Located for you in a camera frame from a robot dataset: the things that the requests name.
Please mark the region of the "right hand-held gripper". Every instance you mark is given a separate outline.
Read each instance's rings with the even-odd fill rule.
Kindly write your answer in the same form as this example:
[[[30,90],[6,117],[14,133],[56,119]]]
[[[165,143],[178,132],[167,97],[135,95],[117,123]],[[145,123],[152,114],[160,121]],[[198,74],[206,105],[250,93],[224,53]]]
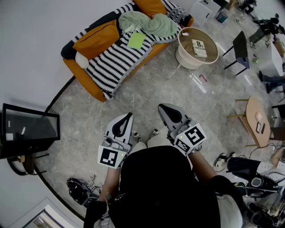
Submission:
[[[162,103],[158,105],[158,113],[164,125],[169,129],[167,138],[175,148],[182,154],[191,154],[201,150],[207,136],[201,125],[189,119],[180,106]]]

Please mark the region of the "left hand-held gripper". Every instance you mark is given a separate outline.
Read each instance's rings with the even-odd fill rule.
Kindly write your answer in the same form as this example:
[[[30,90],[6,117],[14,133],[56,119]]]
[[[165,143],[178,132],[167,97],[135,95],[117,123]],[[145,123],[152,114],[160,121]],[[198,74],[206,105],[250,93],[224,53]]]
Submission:
[[[98,164],[113,169],[121,167],[132,150],[129,144],[132,127],[132,113],[122,114],[108,123],[103,142],[98,148]]]

